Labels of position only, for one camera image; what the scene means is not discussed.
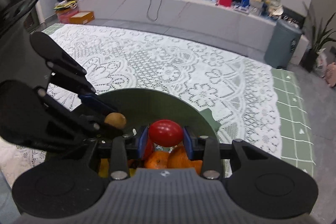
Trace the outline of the green potted plant right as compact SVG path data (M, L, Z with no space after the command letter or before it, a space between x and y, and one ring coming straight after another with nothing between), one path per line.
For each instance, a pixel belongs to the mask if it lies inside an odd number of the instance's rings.
M328 28L329 24L335 18L335 12L326 22L323 22L323 18L321 18L318 23L313 6L308 8L305 2L303 3L303 6L307 12L306 20L309 23L310 28L307 34L309 35L311 48L308 50L302 66L310 73L318 58L318 51L322 49L322 46L327 42L335 42L335 39L331 37L332 34L335 34L335 29Z

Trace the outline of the red cherry tomato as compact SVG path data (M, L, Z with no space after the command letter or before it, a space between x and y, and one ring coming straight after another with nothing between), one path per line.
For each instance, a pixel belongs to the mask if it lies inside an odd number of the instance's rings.
M149 126L148 136L157 145L174 147L183 141L183 129L179 124L163 119Z
M155 145L150 139L148 139L142 160L146 161L154 151L155 151Z

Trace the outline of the large orange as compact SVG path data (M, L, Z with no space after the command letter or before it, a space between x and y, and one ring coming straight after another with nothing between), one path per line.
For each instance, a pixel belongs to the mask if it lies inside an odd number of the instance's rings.
M184 169L194 168L198 175L201 174L203 162L201 160L190 160L187 156L184 145L177 145L169 153L167 168L170 169Z

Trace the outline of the green checked table mat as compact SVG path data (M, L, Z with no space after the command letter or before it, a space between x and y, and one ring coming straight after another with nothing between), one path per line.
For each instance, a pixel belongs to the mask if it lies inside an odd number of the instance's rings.
M314 176L313 138L298 81L293 72L274 68L271 72L280 114L281 159Z

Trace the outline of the grey blue trash bin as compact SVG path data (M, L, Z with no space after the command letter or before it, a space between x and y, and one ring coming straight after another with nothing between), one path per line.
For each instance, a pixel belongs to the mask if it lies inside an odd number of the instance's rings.
M265 62L273 68L286 69L301 35L302 30L294 24L278 20L264 56Z

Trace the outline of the yellow lemon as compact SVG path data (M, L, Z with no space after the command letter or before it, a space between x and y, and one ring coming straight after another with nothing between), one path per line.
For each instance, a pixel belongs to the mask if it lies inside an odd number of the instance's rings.
M127 166L129 167L130 176L134 176L136 169L132 168L134 160L128 160ZM98 175L102 178L107 178L109 174L109 161L108 159L101 159L100 166L98 170Z

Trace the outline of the orange cardboard box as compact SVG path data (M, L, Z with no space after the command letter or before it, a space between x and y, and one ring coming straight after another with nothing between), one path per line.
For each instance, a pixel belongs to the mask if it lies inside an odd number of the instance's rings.
M95 19L93 11L78 12L69 19L70 24L87 24Z

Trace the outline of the white marble tv console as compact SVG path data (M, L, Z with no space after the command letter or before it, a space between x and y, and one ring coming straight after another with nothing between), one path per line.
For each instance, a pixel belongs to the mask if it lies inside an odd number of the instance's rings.
M94 24L200 42L264 60L276 23L210 0L79 0Z

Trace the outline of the stack of books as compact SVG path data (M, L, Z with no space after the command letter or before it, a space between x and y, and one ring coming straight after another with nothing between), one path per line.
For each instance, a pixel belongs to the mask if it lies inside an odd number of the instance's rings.
M62 1L54 7L58 21L63 24L68 24L70 18L79 12L77 1Z

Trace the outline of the white lace tablecloth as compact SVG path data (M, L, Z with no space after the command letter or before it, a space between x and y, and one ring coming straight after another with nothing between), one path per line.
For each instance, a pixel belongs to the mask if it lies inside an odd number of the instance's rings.
M54 24L45 30L87 71L98 93L155 89L220 123L222 143L236 138L281 156L280 114L269 65L189 40L123 28Z

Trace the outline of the green colander bowl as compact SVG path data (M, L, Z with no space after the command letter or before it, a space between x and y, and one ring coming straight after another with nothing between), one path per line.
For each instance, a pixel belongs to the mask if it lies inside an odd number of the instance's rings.
M190 127L195 136L216 137L208 121L195 108L170 94L149 89L120 89L99 95L100 100L117 108L126 118L123 134L136 134L141 126L168 119L181 126ZM155 144L155 151L171 153L174 147L162 147ZM89 160L95 147L89 147L85 152L76 152L69 159L55 157L43 164L45 172L56 181L78 182L92 181L97 176L90 170Z

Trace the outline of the brown kiwi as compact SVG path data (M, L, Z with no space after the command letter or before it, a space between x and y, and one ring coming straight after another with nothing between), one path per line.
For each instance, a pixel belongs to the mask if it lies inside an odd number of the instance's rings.
M121 130L125 128L127 121L121 113L110 113L105 117L104 123Z

